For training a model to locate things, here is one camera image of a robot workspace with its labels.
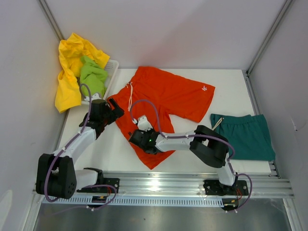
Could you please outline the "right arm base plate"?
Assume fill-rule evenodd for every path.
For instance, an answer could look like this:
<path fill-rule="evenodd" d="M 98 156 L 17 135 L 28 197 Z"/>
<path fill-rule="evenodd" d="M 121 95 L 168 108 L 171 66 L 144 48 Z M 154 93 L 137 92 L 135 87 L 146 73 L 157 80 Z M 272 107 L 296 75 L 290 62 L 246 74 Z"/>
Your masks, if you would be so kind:
<path fill-rule="evenodd" d="M 236 196 L 238 192 L 240 192 L 239 195 L 249 195 L 247 182 L 245 180 L 236 180 L 232 186 L 223 185 L 219 180 L 204 180 L 203 187 L 206 195 Z"/>

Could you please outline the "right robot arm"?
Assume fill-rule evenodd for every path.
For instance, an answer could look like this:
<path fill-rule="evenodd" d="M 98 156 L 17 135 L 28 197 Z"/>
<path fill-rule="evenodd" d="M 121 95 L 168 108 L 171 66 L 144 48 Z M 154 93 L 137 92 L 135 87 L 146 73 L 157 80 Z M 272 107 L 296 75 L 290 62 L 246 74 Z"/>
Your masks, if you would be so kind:
<path fill-rule="evenodd" d="M 165 133 L 150 130 L 135 130 L 129 142 L 147 154 L 160 154 L 168 151 L 191 151 L 204 164 L 215 168 L 220 190 L 231 194 L 237 189 L 235 172 L 230 164 L 230 154 L 235 153 L 226 138 L 214 130 L 198 125 L 195 130 L 185 133 Z"/>

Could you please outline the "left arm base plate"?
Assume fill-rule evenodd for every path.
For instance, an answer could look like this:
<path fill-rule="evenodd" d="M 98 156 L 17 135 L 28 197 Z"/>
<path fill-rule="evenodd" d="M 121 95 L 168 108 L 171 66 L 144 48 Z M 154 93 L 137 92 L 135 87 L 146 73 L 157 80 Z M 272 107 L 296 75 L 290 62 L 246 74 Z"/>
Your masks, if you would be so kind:
<path fill-rule="evenodd" d="M 94 187 L 91 188 L 82 188 L 77 190 L 79 193 L 114 193 L 114 190 L 110 187 L 113 186 L 118 193 L 120 185 L 119 178 L 102 178 L 97 180 L 94 184 Z"/>

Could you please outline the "orange shorts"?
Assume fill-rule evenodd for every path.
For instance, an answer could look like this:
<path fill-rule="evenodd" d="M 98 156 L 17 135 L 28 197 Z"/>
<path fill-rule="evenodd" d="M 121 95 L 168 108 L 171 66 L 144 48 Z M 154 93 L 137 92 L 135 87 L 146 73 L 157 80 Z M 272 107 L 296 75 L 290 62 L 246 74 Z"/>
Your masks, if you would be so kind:
<path fill-rule="evenodd" d="M 147 116 L 154 127 L 173 133 L 170 116 L 181 121 L 202 121 L 215 94 L 215 87 L 196 79 L 190 80 L 155 67 L 140 66 L 137 70 L 120 70 L 109 95 L 125 110 L 116 121 L 126 140 L 137 129 L 132 118 Z"/>

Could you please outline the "teal green shorts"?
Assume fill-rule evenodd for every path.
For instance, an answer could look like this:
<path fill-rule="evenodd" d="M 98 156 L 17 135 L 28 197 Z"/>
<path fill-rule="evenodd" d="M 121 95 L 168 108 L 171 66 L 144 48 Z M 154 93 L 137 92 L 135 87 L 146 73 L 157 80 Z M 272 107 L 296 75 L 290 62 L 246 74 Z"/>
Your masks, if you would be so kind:
<path fill-rule="evenodd" d="M 232 159 L 274 161 L 276 154 L 264 115 L 210 115 L 211 126 L 235 149 Z"/>

